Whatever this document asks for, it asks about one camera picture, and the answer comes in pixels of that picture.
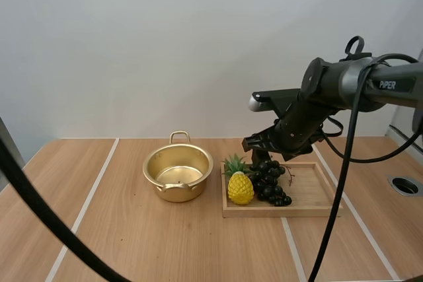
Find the yellow pineapple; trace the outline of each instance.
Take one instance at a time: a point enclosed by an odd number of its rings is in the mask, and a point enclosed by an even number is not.
[[[227,192],[229,199],[238,205],[246,205],[254,197],[252,183],[245,175],[249,170],[242,159],[237,155],[225,159],[225,175],[230,177]]]

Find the black wire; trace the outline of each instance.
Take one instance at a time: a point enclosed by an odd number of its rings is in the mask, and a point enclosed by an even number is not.
[[[52,211],[40,194],[32,186],[24,172],[6,148],[0,138],[0,170],[10,181],[16,192],[31,208],[35,215],[58,237],[79,259],[87,264],[91,269],[108,281],[130,282],[122,277],[112,268],[106,265],[99,257],[89,250],[60,220]]]
[[[397,127],[395,127],[394,125],[389,125],[389,127],[395,131],[396,133],[398,133],[401,137],[403,137],[404,139],[408,140],[410,139],[409,136],[407,136],[405,133],[403,133],[400,129],[398,129]],[[423,148],[420,145],[417,145],[416,143],[413,143],[412,146],[418,150],[420,153],[423,154]]]
[[[409,63],[418,62],[413,57],[407,56],[405,54],[399,54],[399,53],[385,54],[374,59],[370,64],[365,66],[360,71],[360,74],[358,76],[357,91],[356,91],[356,95],[354,96],[354,101],[353,101],[352,110],[351,110],[350,123],[348,125],[348,134],[346,137],[345,152],[344,152],[344,158],[342,160],[341,172],[339,174],[339,179],[338,179],[338,187],[336,188],[336,193],[335,193],[334,201],[332,204],[332,209],[330,210],[328,223],[326,225],[325,233],[323,234],[323,239],[319,248],[319,252],[317,253],[313,270],[310,273],[309,282],[314,282],[314,280],[316,279],[317,273],[319,272],[320,266],[323,261],[323,257],[325,256],[326,248],[329,243],[330,234],[332,233],[333,226],[335,224],[336,215],[338,214],[339,205],[342,198],[342,192],[344,191],[346,176],[348,173],[348,167],[350,165],[352,145],[354,143],[354,135],[356,133],[357,118],[358,118],[358,104],[359,104],[360,97],[362,95],[362,91],[365,85],[365,80],[367,76],[369,75],[371,68],[374,65],[380,64],[381,62],[384,62],[388,59],[401,59]]]
[[[332,117],[328,117],[328,120],[333,123],[336,127],[338,127],[340,130],[338,132],[335,133],[326,133],[326,135],[328,137],[339,137],[340,135],[342,135],[342,132],[344,131],[344,126],[336,119],[332,118]]]
[[[329,140],[328,135],[326,133],[324,133],[323,130],[320,130],[320,132],[323,134],[323,138],[325,138],[325,141],[328,143],[329,147],[333,150],[333,152],[335,152],[341,158],[344,158],[344,155],[334,146],[332,141]],[[353,159],[353,158],[350,158],[350,162],[354,162],[354,163],[375,163],[375,162],[381,162],[381,161],[390,159],[390,158],[394,157],[395,155],[403,152],[409,146],[411,146],[417,140],[418,136],[421,135],[421,134],[422,134],[421,131],[417,131],[414,135],[411,136],[410,139],[405,141],[403,143],[403,145],[401,145],[398,149],[396,149],[396,150],[392,151],[391,153],[384,155],[382,157],[374,158],[374,159]]]

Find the metal handle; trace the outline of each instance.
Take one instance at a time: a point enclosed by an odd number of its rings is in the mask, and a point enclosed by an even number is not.
[[[188,184],[185,183],[181,183],[181,184],[165,184],[162,188],[160,188],[159,186],[157,186],[157,189],[160,192],[165,193],[167,190],[171,189],[171,188],[182,188],[184,190],[189,190],[190,187],[188,186]]]
[[[186,131],[175,131],[175,132],[172,132],[171,137],[169,138],[169,144],[173,143],[173,137],[175,135],[185,135],[186,139],[188,140],[188,143],[191,143],[191,138],[190,138],[190,135],[188,134],[188,132],[186,132]]]

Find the white stripe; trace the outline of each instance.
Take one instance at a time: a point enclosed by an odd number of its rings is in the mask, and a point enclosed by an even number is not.
[[[322,165],[324,166],[324,168],[328,172],[330,178],[332,179],[333,184],[335,184],[335,186],[338,186],[338,180],[335,178],[335,175],[332,173],[332,170],[329,168],[329,165],[324,160],[322,154],[320,153],[320,151],[317,149],[317,147],[315,145],[313,145],[313,148],[314,148],[314,150],[316,152],[316,155],[320,159]],[[391,275],[392,279],[399,280],[399,276],[397,275],[397,272],[395,272],[394,268],[389,263],[389,261],[386,258],[386,256],[383,254],[383,252],[380,249],[379,245],[377,244],[376,240],[371,235],[370,230],[368,229],[368,227],[363,222],[363,219],[358,214],[356,208],[352,205],[352,203],[351,203],[350,199],[348,198],[348,196],[345,193],[343,193],[342,194],[342,198],[344,199],[344,201],[347,204],[348,208],[351,210],[351,213],[353,214],[354,218],[356,219],[358,225],[363,230],[365,236],[369,240],[369,242],[370,242],[371,246],[373,247],[373,249],[375,250],[376,254],[379,256],[379,258],[382,261],[383,265],[385,266],[386,270]]]
[[[307,278],[305,277],[303,264],[301,263],[301,259],[299,258],[298,249],[295,245],[295,241],[293,241],[293,236],[291,233],[291,229],[289,228],[288,220],[285,217],[281,218],[282,224],[284,226],[286,239],[288,240],[289,248],[291,249],[291,254],[293,258],[293,262],[295,264],[295,268],[297,269],[298,279],[299,282],[307,282]]]
[[[100,181],[101,181],[101,179],[104,175],[104,172],[106,172],[108,163],[112,159],[113,153],[114,153],[116,147],[118,146],[118,143],[119,143],[119,139],[116,139],[113,143],[112,148],[110,149],[110,152],[109,152],[104,164],[103,164],[103,167],[101,168],[100,172],[98,173],[98,176],[97,176],[97,178],[96,178],[96,180],[95,180],[95,182],[94,182],[94,184],[91,188],[91,191],[88,193],[88,196],[87,196],[87,198],[84,202],[84,205],[82,205],[81,211],[79,212],[78,217],[76,218],[76,220],[75,220],[75,222],[72,226],[72,229],[71,229],[71,231],[74,234],[77,232],[78,227],[81,224],[82,219],[84,218],[85,212],[87,211],[88,206],[90,205],[90,202],[94,197],[95,191],[97,190],[97,187],[100,184]],[[49,274],[46,278],[46,282],[53,281],[54,276],[56,275],[56,272],[58,271],[59,266],[60,266],[61,262],[63,261],[65,255],[66,255],[66,252],[67,252],[67,247],[66,246],[61,247],[60,253],[59,253],[58,257],[56,258],[56,260],[55,260],[55,262],[52,266],[52,269],[50,270],[50,272],[49,272]]]

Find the white wall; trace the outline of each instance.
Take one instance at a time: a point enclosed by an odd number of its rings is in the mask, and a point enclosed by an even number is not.
[[[375,55],[422,43],[423,0],[0,4],[0,116],[25,159],[56,137],[250,135],[274,119],[248,111],[252,91],[299,87],[352,36]],[[358,135],[383,135],[393,110],[362,115]]]

